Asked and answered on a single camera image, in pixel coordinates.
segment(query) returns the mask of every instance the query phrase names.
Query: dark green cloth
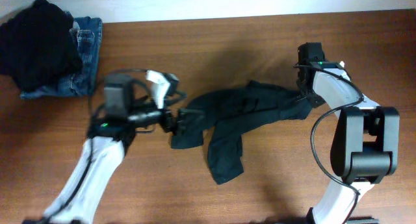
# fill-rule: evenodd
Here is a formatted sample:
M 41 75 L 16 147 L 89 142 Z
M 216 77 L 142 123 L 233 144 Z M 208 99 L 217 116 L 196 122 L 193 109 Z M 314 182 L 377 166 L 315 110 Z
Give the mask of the dark green cloth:
M 285 119 L 305 119 L 311 111 L 300 92 L 250 81 L 245 88 L 219 90 L 192 100 L 187 109 L 202 110 L 184 117 L 186 129 L 172 136 L 172 149 L 203 145 L 203 131 L 215 126 L 208 148 L 208 165 L 217 184 L 244 172 L 241 134 Z

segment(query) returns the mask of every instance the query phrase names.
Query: dark cloth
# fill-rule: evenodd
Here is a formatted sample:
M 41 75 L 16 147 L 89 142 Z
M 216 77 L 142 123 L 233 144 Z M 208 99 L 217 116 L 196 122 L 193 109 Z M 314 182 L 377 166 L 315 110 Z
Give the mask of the dark cloth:
M 83 63 L 69 30 L 73 18 L 46 0 L 0 26 L 0 74 L 10 75 L 18 88 L 33 91 Z
M 202 110 L 204 117 L 187 114 L 185 130 L 172 136 L 172 149 L 203 144 L 203 131 L 215 126 L 208 148 L 208 165 L 217 184 L 244 172 L 241 134 L 284 119 L 305 119 L 311 111 L 300 92 L 251 81 L 247 87 L 207 93 L 192 100 L 187 109 Z
M 55 97 L 92 95 L 96 83 L 102 32 L 103 22 L 100 18 L 75 18 L 70 33 L 83 61 L 82 70 L 63 76 L 56 82 L 37 88 L 33 92 L 22 91 L 20 97 L 34 99 L 44 95 Z

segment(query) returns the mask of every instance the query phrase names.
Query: wood grain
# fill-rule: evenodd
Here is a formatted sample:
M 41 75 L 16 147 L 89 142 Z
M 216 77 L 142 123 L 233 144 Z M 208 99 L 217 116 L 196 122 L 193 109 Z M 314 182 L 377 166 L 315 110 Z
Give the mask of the wood grain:
M 343 60 L 371 99 L 400 112 L 398 169 L 360 201 L 354 216 L 382 223 L 416 220 L 416 15 L 414 10 L 104 24 L 99 77 L 120 68 L 175 73 L 191 100 L 250 79 L 295 89 L 296 48 L 322 42 Z M 19 99 L 0 77 L 0 223 L 38 217 L 81 154 L 85 98 Z M 305 216 L 329 180 L 309 149 L 322 106 L 304 121 L 282 121 L 243 135 L 245 172 L 217 186 L 205 145 L 172 150 L 161 129 L 139 135 L 107 186 L 95 223 L 247 223 Z M 328 168 L 334 116 L 317 132 Z

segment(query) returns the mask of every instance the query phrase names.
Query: white wall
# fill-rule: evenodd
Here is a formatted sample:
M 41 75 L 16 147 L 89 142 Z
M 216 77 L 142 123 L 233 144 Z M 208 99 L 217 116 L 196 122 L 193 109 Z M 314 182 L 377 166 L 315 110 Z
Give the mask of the white wall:
M 227 18 L 416 8 L 416 0 L 48 0 L 104 22 Z M 33 0 L 0 0 L 0 17 Z

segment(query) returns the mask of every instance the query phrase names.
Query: black bracket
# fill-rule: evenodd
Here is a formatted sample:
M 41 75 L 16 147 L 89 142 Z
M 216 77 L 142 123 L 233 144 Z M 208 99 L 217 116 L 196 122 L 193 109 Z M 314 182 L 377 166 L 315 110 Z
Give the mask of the black bracket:
M 298 64 L 303 66 L 310 66 L 311 62 L 324 62 L 325 54 L 322 50 L 322 44 L 320 42 L 308 42 L 298 47 Z M 321 96 L 317 95 L 313 89 L 313 78 L 315 77 L 315 71 L 307 68 L 299 68 L 298 80 L 296 84 L 299 87 L 303 96 L 306 96 L 307 100 L 313 108 L 325 104 L 325 100 Z
M 347 184 L 356 180 L 379 183 L 397 168 L 400 116 L 393 107 L 341 110 L 331 148 L 331 166 Z M 363 134 L 376 136 L 364 142 Z
M 135 99 L 133 78 L 123 73 L 107 75 L 104 94 L 106 116 L 127 119 Z

